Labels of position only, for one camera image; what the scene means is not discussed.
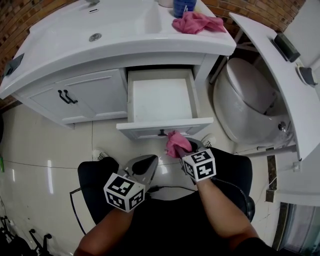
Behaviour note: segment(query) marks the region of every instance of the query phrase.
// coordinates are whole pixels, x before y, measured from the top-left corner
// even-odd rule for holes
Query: white shoe
[[[212,148],[216,144],[217,140],[213,133],[209,133],[201,140],[201,142],[206,148]]]
[[[108,155],[101,148],[96,148],[92,151],[93,161],[101,161],[104,158],[107,158]]]

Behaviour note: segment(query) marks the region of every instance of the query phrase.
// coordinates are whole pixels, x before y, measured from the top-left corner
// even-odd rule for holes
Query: toilet
[[[232,58],[217,77],[213,90],[216,116],[236,143],[274,146],[292,135],[280,93],[249,62]]]

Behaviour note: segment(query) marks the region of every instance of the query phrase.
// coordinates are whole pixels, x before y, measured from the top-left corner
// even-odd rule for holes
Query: open drawer
[[[130,71],[128,123],[116,128],[129,139],[161,138],[174,130],[194,135],[214,119],[198,118],[200,107],[190,69]]]

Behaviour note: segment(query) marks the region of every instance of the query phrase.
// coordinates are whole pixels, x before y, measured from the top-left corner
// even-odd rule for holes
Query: cabinet handle
[[[158,136],[168,136],[168,134],[165,134],[165,129],[160,129]]]
[[[62,97],[62,91],[61,90],[58,90],[58,93],[59,93],[59,97],[60,97],[60,99],[61,100],[63,100],[65,103],[67,103],[67,104],[70,104],[70,102],[69,101],[67,101],[64,97]]]
[[[68,91],[67,90],[63,90],[64,91],[64,95],[65,97],[72,103],[72,104],[76,104],[78,101],[77,100],[72,100],[69,96],[68,96]]]

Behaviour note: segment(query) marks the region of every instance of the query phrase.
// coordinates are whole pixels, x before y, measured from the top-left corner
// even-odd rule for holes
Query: pink towel
[[[224,21],[221,18],[208,17],[195,11],[186,11],[182,18],[173,20],[172,26],[184,34],[197,34],[205,28],[226,33]]]
[[[192,151],[190,142],[178,131],[172,131],[168,134],[168,142],[166,143],[166,154],[173,158],[179,158],[179,154],[175,150],[175,145],[180,146],[188,152]]]

